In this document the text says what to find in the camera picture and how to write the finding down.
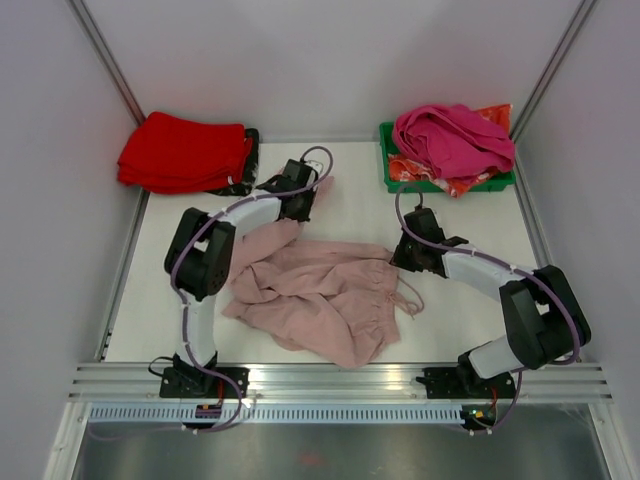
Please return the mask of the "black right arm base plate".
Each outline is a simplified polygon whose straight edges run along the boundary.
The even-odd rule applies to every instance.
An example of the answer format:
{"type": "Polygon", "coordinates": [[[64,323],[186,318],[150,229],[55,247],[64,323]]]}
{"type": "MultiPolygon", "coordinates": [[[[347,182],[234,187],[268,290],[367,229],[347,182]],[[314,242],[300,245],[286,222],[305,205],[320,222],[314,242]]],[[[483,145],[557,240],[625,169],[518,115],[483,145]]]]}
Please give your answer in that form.
{"type": "Polygon", "coordinates": [[[461,367],[427,367],[415,380],[429,399],[492,400],[513,399],[516,384],[508,373],[482,379],[461,367]]]}

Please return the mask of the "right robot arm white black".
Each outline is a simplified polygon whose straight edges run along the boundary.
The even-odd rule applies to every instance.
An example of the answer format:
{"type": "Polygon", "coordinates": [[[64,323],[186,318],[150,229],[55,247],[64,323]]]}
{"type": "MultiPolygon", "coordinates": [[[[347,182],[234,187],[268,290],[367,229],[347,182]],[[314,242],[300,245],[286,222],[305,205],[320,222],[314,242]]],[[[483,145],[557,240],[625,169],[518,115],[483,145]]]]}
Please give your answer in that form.
{"type": "Polygon", "coordinates": [[[573,362],[592,338],[574,291],[558,267],[514,266],[458,236],[446,237],[434,212],[417,206],[398,217],[403,233],[391,263],[462,282],[499,303],[502,337],[458,357],[442,373],[425,369],[419,382],[431,398],[483,398],[492,388],[512,398],[515,371],[573,362]]]}

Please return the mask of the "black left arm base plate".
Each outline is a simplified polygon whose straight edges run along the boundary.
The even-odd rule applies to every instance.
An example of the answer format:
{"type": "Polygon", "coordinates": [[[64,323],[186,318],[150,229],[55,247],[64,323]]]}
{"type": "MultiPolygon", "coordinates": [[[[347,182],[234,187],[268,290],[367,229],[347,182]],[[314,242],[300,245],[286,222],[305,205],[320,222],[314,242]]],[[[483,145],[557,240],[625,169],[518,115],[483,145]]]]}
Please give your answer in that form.
{"type": "MultiPolygon", "coordinates": [[[[219,367],[216,371],[233,380],[238,385],[242,397],[246,396],[249,385],[248,368],[219,367]]],[[[160,398],[170,399],[237,399],[235,389],[219,377],[205,375],[196,370],[194,373],[180,373],[173,367],[167,367],[162,374],[159,390],[160,398]]]]}

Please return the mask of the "light pink trousers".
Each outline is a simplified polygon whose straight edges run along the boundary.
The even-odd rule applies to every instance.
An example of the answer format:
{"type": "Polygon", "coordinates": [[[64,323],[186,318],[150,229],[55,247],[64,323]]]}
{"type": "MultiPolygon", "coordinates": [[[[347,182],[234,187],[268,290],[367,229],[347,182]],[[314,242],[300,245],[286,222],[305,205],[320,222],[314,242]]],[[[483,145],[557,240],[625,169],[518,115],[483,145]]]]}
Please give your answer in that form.
{"type": "Polygon", "coordinates": [[[234,245],[222,313],[269,334],[283,349],[306,350],[343,368],[374,361],[400,339],[396,312],[415,317],[391,252],[368,243],[304,240],[302,223],[261,226],[234,245]]]}

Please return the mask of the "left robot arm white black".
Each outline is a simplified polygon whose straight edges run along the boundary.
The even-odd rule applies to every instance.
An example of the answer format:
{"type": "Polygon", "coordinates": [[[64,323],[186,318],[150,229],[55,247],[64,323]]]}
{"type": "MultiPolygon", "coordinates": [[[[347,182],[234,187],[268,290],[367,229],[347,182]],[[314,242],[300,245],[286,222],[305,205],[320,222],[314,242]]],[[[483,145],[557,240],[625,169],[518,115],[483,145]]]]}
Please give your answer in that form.
{"type": "Polygon", "coordinates": [[[244,235],[283,219],[307,222],[324,165],[289,160],[281,173],[217,213],[187,209],[164,260],[180,299],[180,340],[171,365],[161,374],[162,398],[212,398],[225,391],[216,372],[216,296],[230,277],[234,245],[244,235]]]}

